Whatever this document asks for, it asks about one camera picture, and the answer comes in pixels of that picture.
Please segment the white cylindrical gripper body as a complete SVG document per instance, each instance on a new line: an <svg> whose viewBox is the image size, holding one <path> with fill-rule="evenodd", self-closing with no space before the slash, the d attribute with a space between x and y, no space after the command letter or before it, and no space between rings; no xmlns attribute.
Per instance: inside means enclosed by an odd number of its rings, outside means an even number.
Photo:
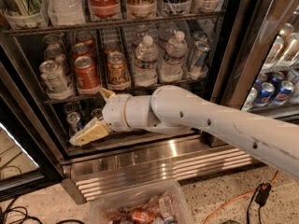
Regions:
<svg viewBox="0 0 299 224"><path fill-rule="evenodd" d="M114 132L130 132L132 130L125 117L126 105L130 98L130 94L111 96L103 108L103 118Z"/></svg>

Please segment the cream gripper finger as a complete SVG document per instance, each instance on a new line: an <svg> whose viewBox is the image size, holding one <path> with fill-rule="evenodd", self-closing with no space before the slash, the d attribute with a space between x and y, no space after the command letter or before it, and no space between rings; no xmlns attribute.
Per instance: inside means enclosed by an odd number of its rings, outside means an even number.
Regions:
<svg viewBox="0 0 299 224"><path fill-rule="evenodd" d="M83 146L95 140L104 138L110 133L111 129L103 119L93 118L81 131L72 136L69 142L73 146Z"/></svg>
<svg viewBox="0 0 299 224"><path fill-rule="evenodd" d="M114 91L110 91L110 90L105 89L103 87L100 87L98 89L98 91L100 92L100 94L102 95L102 97L104 98L104 100L106 102L108 102L112 97L114 97L116 95L116 93Z"/></svg>

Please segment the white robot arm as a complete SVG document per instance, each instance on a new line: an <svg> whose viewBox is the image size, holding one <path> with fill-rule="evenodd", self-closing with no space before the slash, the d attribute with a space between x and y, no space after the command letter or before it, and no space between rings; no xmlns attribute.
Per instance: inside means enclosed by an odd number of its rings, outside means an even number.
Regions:
<svg viewBox="0 0 299 224"><path fill-rule="evenodd" d="M299 126L213 104L181 87L165 85L151 95L101 90L106 100L94 118L70 138L82 146L111 132L145 130L184 134L195 128L237 147L280 172L299 179Z"/></svg>

